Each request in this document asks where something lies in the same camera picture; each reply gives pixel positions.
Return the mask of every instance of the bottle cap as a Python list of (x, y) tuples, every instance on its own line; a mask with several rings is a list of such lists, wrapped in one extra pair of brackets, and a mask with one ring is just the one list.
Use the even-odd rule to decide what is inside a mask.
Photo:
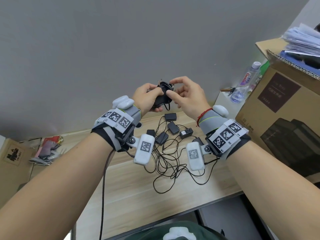
[(261, 63), (258, 61), (255, 61), (252, 66), (253, 69), (259, 69), (261, 67)]

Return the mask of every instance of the cardboard box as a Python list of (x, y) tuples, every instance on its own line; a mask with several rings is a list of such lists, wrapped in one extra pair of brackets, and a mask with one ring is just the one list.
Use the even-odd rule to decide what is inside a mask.
[(306, 177), (320, 172), (320, 77), (277, 54), (282, 39), (256, 43), (270, 67), (236, 120), (252, 140)]
[(0, 208), (29, 181), (33, 164), (29, 162), (35, 153), (32, 148), (5, 139), (0, 149)]

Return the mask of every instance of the plastic water bottle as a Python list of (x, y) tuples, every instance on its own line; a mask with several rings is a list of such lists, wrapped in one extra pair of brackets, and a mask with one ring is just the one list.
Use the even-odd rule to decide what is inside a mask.
[(259, 74), (259, 68), (261, 63), (255, 61), (252, 66), (245, 73), (244, 78), (241, 80), (235, 91), (232, 93), (230, 100), (234, 103), (240, 103), (246, 96), (247, 90), (249, 89), (250, 81), (255, 81)]

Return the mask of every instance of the metal screw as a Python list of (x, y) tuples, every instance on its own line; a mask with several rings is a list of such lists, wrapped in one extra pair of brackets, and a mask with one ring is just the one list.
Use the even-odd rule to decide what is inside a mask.
[(135, 142), (136, 142), (135, 138), (130, 137), (130, 139), (129, 139), (129, 143), (130, 143), (130, 144), (134, 144)]

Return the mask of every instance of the bottle label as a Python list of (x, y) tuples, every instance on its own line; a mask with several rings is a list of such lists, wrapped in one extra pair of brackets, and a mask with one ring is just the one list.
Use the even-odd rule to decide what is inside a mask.
[(250, 81), (252, 75), (250, 72), (247, 72), (244, 76), (244, 78), (242, 79), (242, 82), (240, 83), (240, 85), (246, 85), (248, 84), (248, 82)]

